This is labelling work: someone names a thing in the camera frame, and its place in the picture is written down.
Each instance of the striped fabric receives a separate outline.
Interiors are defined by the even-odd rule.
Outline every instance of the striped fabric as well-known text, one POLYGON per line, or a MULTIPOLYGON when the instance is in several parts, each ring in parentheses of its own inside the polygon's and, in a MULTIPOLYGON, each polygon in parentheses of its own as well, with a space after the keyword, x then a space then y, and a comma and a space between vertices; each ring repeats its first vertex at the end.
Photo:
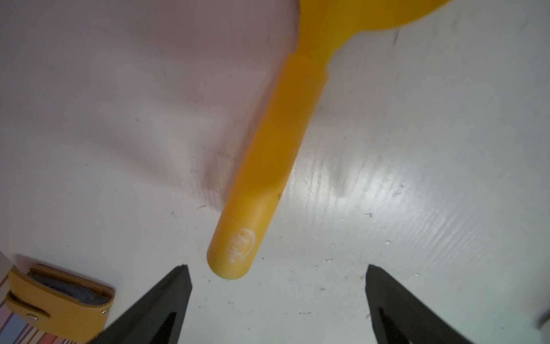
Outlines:
POLYGON ((0 344, 78 344, 27 324, 4 303, 8 291, 6 275, 0 280, 0 344))

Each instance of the embossed logo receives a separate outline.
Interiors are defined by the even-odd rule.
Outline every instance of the embossed logo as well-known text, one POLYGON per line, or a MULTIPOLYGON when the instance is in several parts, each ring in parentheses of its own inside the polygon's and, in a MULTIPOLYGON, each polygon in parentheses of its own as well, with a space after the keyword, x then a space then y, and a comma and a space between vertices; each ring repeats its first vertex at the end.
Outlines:
POLYGON ((245 259, 256 245, 256 235, 248 228, 240 228, 231 234, 227 246, 227 256, 232 264, 245 259))

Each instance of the white painted surface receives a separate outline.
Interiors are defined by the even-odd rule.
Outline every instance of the white painted surface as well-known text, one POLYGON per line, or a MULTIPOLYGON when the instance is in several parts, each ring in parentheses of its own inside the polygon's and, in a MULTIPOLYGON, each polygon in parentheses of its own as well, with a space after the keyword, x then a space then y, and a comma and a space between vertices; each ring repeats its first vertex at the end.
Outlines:
POLYGON ((257 261, 231 282, 206 249, 295 45, 295 2, 1 8, 0 250, 115 286, 110 321, 185 263, 185 342, 374 343, 374 263, 476 343, 540 342, 547 0, 455 0, 395 44, 395 30, 355 36, 257 261))

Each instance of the yellow funnel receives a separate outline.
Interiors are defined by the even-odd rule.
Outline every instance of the yellow funnel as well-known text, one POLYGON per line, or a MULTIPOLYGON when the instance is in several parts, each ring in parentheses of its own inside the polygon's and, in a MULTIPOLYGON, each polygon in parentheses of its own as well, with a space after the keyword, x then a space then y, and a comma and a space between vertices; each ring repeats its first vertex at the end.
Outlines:
POLYGON ((208 264, 225 279, 244 276, 300 149, 328 78, 326 65, 352 35, 420 18, 447 0, 301 0, 296 51, 287 57, 248 147, 210 247, 208 264))

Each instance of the gray fabric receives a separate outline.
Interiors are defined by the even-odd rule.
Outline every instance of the gray fabric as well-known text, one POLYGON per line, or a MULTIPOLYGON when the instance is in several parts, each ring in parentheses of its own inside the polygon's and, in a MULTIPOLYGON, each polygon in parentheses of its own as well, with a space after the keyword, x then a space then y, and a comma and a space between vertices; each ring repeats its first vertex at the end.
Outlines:
POLYGON ((29 276, 33 280, 45 285, 48 288, 78 299, 81 303, 89 305, 102 305, 108 303, 110 300, 108 296, 101 295, 88 287, 58 280, 50 276, 39 274, 38 272, 30 272, 29 276))

